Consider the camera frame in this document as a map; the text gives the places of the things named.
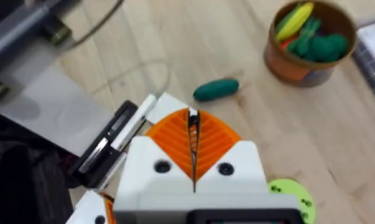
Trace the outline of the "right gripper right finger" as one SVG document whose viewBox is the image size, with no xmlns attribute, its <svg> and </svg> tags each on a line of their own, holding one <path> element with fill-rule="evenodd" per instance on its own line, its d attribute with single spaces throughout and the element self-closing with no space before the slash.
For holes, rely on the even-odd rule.
<svg viewBox="0 0 375 224">
<path fill-rule="evenodd" d="M 198 111 L 195 192 L 199 194 L 268 193 L 256 144 L 244 140 L 216 116 Z"/>
</svg>

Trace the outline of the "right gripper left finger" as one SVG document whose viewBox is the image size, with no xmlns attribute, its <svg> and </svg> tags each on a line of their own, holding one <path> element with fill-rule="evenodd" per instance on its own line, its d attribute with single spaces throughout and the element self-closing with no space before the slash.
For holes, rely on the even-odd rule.
<svg viewBox="0 0 375 224">
<path fill-rule="evenodd" d="M 195 202 L 190 110 L 177 110 L 132 139 L 115 210 L 187 210 Z"/>
</svg>

